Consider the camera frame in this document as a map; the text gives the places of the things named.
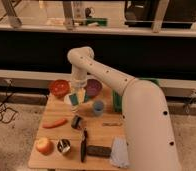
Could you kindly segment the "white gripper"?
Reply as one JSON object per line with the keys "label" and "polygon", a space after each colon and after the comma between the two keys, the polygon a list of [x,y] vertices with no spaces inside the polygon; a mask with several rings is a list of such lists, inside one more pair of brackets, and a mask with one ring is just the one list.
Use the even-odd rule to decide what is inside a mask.
{"label": "white gripper", "polygon": [[[77,79],[77,78],[72,79],[72,87],[74,89],[81,89],[84,88],[86,85],[87,85],[87,79]],[[78,105],[78,98],[76,94],[71,94],[69,96],[69,99],[73,105]],[[86,103],[89,100],[90,100],[89,95],[85,93],[83,102]]]}

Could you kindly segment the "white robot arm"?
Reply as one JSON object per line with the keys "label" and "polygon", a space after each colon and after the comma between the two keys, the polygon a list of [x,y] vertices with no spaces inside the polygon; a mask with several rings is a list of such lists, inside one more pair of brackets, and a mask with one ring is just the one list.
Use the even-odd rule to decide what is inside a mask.
{"label": "white robot arm", "polygon": [[92,74],[122,97],[130,171],[182,171],[165,95],[156,84],[94,60],[90,47],[73,48],[72,85],[83,87]]}

